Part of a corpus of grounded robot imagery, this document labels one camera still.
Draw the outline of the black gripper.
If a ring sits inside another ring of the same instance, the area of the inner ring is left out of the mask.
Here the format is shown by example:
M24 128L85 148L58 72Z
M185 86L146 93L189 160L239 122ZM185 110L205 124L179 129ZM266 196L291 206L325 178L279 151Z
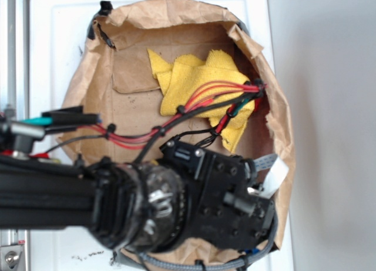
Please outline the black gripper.
M257 179L253 160L173 140L160 150L159 163L176 172L184 184L182 225L167 249L190 238L238 251L267 240L276 209L273 200L248 192Z

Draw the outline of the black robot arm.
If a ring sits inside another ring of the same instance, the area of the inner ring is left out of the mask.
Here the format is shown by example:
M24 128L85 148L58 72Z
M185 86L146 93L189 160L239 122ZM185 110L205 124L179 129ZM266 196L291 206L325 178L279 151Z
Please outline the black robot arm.
M274 202L251 159L170 140L140 164L88 167L1 156L1 228L83 226L105 247L164 253L189 239L238 251L272 239Z

